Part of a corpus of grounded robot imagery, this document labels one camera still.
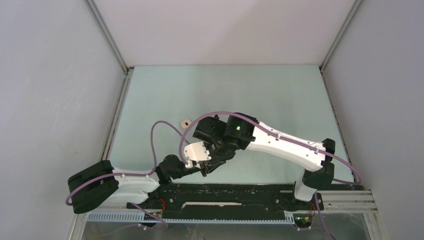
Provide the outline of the pink earbud charging case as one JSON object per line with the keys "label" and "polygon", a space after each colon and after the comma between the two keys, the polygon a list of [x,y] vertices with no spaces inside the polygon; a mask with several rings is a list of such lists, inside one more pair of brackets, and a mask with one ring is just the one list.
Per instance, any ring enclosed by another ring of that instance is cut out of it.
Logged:
{"label": "pink earbud charging case", "polygon": [[180,123],[180,126],[183,130],[186,130],[191,124],[192,121],[190,119],[185,119]]}

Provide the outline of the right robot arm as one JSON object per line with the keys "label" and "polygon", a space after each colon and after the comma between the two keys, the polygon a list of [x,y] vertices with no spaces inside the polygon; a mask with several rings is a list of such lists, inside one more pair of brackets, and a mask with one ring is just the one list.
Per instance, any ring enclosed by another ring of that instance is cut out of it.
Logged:
{"label": "right robot arm", "polygon": [[308,206],[316,191],[329,187],[334,180],[333,139],[310,141],[276,130],[252,116],[232,113],[227,121],[218,115],[199,121],[193,132],[198,141],[186,145],[182,153],[187,169],[198,168],[206,176],[231,160],[239,150],[271,154],[303,167],[294,184],[291,204],[297,209]]}

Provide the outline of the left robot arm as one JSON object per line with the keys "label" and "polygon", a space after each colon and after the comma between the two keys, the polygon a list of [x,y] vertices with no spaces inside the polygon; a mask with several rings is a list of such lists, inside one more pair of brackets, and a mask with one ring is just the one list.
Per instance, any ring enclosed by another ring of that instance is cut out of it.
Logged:
{"label": "left robot arm", "polygon": [[170,154],[153,170],[129,171],[113,167],[109,160],[102,160],[67,180],[69,195],[65,203],[75,214],[123,203],[153,208],[158,202],[155,191],[160,187],[198,172],[205,177],[225,163],[224,160],[205,161],[187,168],[176,155]]}

